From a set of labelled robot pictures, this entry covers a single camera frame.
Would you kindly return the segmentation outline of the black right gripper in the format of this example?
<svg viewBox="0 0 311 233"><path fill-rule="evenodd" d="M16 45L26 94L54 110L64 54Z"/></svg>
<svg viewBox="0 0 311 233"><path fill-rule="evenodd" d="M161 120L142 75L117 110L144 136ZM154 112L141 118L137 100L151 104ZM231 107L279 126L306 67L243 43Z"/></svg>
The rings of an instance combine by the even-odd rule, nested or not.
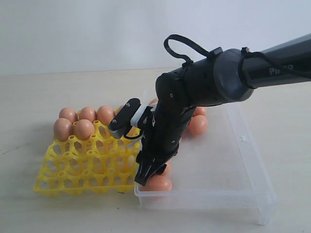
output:
<svg viewBox="0 0 311 233"><path fill-rule="evenodd" d="M138 155L138 171L134 181L145 186L156 173L165 173L167 161L177 154L179 141L194 113L195 106L177 107L177 103L158 100L147 121L142 151Z"/></svg>

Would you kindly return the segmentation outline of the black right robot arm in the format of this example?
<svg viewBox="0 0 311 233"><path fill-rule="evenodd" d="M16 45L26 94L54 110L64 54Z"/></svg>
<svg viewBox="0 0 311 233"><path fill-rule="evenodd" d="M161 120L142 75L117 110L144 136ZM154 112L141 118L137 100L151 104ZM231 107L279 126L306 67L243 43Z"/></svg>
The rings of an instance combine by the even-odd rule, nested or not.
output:
<svg viewBox="0 0 311 233"><path fill-rule="evenodd" d="M161 174L177 154L179 141L196 107L248 99L260 87L308 82L311 37L305 35L263 51L249 48L211 51L172 34L164 48L183 59L181 68L160 75L155 83L155 110L146 119L135 182L145 185Z"/></svg>

